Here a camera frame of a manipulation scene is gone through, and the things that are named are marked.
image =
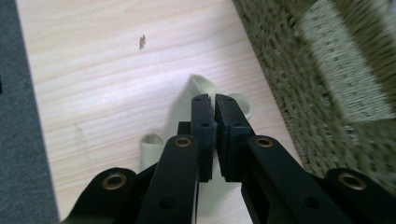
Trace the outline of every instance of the wood grain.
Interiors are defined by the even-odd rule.
[[[231,0],[17,2],[61,218],[100,172],[137,171],[191,74],[249,97],[256,133],[298,160]],[[251,222],[239,190],[198,222]]]

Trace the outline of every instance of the green woven basket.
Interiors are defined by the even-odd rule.
[[[389,1],[234,2],[305,170],[351,168],[396,195]]]

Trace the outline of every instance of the gray floor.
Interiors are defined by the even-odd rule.
[[[14,0],[0,1],[0,223],[58,214]]]

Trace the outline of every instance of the black metal bracket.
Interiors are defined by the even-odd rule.
[[[215,115],[210,105],[206,94],[193,98],[191,122],[179,123],[157,164],[138,175],[102,172],[64,223],[195,223],[215,146],[254,223],[396,223],[395,198],[369,177],[342,168],[312,176],[274,138],[256,135],[233,98],[218,94]]]

